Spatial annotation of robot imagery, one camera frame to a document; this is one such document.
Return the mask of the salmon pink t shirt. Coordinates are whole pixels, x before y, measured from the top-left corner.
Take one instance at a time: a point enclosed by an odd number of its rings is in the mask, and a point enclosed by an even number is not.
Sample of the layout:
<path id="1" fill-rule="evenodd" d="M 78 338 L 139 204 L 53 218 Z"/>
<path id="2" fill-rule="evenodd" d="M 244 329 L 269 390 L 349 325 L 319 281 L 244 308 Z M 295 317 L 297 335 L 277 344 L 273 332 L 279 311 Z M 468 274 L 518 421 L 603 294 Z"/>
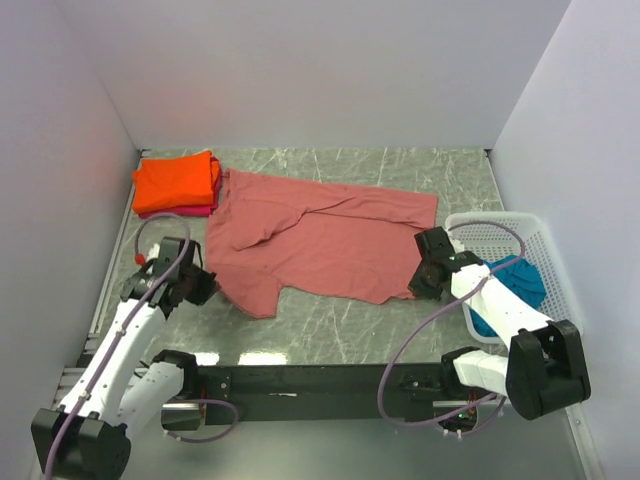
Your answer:
<path id="1" fill-rule="evenodd" d="M 205 265 L 254 318 L 274 317 L 285 287 L 376 305 L 410 299 L 414 236 L 435 226 L 437 206 L 432 194 L 229 170 Z"/>

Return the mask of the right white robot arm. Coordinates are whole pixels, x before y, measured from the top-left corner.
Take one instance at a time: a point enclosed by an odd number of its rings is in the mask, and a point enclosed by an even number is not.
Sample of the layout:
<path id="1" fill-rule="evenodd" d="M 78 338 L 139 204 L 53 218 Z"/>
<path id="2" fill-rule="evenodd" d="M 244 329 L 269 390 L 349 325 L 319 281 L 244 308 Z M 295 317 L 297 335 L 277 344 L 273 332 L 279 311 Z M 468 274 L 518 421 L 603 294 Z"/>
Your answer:
<path id="1" fill-rule="evenodd" d="M 507 347 L 504 356 L 477 348 L 443 356 L 439 387 L 460 399 L 473 387 L 506 397 L 525 419 L 590 398 L 591 382 L 581 335 L 569 320 L 554 321 L 539 312 L 498 278 L 471 251 L 455 249 L 442 227 L 415 236 L 420 263 L 409 283 L 418 298 L 438 299 L 449 292 L 477 312 Z"/>

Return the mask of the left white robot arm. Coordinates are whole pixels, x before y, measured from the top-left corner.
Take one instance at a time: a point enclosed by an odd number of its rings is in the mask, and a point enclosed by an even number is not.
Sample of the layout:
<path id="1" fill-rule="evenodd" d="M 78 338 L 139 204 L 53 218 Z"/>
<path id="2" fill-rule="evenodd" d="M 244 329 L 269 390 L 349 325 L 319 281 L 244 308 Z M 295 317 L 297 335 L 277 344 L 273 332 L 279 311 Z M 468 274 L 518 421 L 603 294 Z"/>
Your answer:
<path id="1" fill-rule="evenodd" d="M 172 401 L 202 394 L 194 355 L 164 350 L 138 381 L 132 378 L 159 329 L 183 302 L 200 306 L 216 291 L 201 246 L 165 237 L 155 258 L 125 281 L 116 315 L 79 380 L 59 404 L 39 410 L 31 433 L 47 479 L 118 479 L 133 437 Z"/>

